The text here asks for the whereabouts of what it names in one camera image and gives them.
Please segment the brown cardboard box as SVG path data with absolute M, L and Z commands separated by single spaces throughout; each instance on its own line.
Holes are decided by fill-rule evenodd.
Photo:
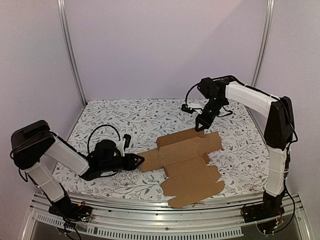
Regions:
M 172 208 L 183 208 L 209 197 L 225 188 L 218 167 L 210 165 L 209 154 L 221 150 L 222 141 L 217 131 L 196 132 L 190 128 L 158 137 L 156 148 L 141 152 L 146 173 L 164 169 L 167 176 L 161 183 L 164 196 Z

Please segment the right robot arm white sleeve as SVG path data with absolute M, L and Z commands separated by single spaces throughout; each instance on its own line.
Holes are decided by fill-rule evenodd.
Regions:
M 269 151 L 269 173 L 265 192 L 272 197 L 282 194 L 289 171 L 290 146 L 298 140 L 291 99 L 263 92 L 232 75 L 206 77 L 196 87 L 208 101 L 221 100 L 223 107 L 234 101 L 266 118 L 263 136 Z

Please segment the robot arm white sleeve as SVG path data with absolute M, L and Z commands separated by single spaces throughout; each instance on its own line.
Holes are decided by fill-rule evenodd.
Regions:
M 87 156 L 81 154 L 57 133 L 51 131 L 45 120 L 36 121 L 14 131 L 10 142 L 12 150 L 9 156 L 14 164 L 54 203 L 64 198 L 65 192 L 44 160 L 53 160 L 64 165 L 85 181 L 100 178 L 108 171 L 106 167 L 99 166 L 93 160 L 92 152 Z
M 298 140 L 291 99 L 263 92 L 232 75 L 206 77 L 196 87 L 208 101 L 221 100 L 223 107 L 234 101 L 266 118 L 263 136 L 269 151 L 269 173 L 265 192 L 272 197 L 282 194 L 289 171 L 290 146 Z

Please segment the left robot arm white sleeve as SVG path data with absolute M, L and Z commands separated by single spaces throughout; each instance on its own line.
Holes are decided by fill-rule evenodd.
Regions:
M 64 165 L 85 181 L 100 178 L 108 171 L 106 167 L 99 166 L 93 160 L 92 152 L 87 156 L 81 154 L 57 133 L 51 131 L 45 120 L 36 121 L 14 131 L 10 142 L 12 150 L 9 156 L 14 164 L 54 203 L 64 198 L 65 192 L 44 160 L 53 160 Z

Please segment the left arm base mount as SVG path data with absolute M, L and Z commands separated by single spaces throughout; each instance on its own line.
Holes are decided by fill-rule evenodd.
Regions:
M 51 201 L 48 212 L 74 222 L 87 222 L 92 216 L 93 208 L 85 202 L 73 203 L 68 197 L 63 197 L 57 202 Z

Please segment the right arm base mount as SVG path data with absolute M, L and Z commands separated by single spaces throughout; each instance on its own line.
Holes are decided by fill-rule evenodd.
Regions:
M 284 213 L 285 209 L 282 203 L 276 203 L 269 200 L 259 204 L 245 204 L 240 210 L 240 214 L 245 223 L 273 218 L 283 215 Z

